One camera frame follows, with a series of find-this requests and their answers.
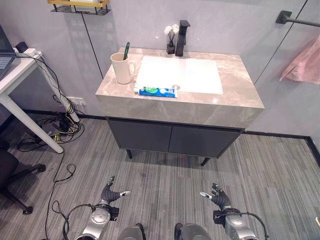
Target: laptop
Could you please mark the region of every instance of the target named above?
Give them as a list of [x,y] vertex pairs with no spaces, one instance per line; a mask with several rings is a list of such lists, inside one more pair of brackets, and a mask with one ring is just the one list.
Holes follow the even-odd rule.
[[4,30],[0,25],[0,81],[3,75],[9,69],[15,57],[15,50],[12,48]]

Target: white desk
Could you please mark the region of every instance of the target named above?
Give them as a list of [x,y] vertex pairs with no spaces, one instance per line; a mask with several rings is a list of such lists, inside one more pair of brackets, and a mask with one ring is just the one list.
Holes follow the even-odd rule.
[[[33,58],[39,59],[42,53],[39,51]],[[62,153],[64,150],[59,144],[57,144],[45,131],[41,129],[10,97],[9,94],[38,66],[41,66],[40,71],[43,74],[45,80],[52,88],[54,94],[60,98],[61,103],[65,108],[69,106],[69,102],[62,95],[60,96],[58,86],[47,69],[47,67],[40,61],[31,58],[16,58],[6,75],[0,80],[0,103],[4,105],[13,115],[15,115],[24,125],[26,125],[31,131],[38,135],[46,144],[48,144],[57,153]],[[79,122],[79,118],[76,113],[70,114],[75,122]]]

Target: sink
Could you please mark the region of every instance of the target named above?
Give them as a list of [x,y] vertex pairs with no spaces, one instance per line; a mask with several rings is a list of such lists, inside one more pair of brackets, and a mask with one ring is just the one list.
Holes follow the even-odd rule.
[[217,63],[206,59],[144,56],[135,86],[223,94]]

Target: white mug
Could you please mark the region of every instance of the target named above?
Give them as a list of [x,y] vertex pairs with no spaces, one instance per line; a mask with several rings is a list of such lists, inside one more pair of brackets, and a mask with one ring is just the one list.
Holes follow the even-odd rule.
[[[116,81],[119,84],[128,84],[131,82],[131,78],[135,74],[136,66],[133,62],[128,62],[128,57],[124,60],[124,53],[117,52],[112,54],[110,59],[115,73]],[[133,65],[133,73],[130,73],[130,65]]]

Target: bathroom vanity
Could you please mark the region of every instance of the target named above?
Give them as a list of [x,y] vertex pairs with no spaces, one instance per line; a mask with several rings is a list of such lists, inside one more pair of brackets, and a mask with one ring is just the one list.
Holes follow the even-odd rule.
[[[214,60],[223,94],[137,95],[134,87],[144,56]],[[165,50],[130,48],[128,57],[135,64],[132,81],[118,84],[111,65],[96,97],[119,148],[126,149],[130,158],[130,150],[155,151],[205,157],[204,165],[219,158],[264,109],[238,55],[184,52],[176,57]]]

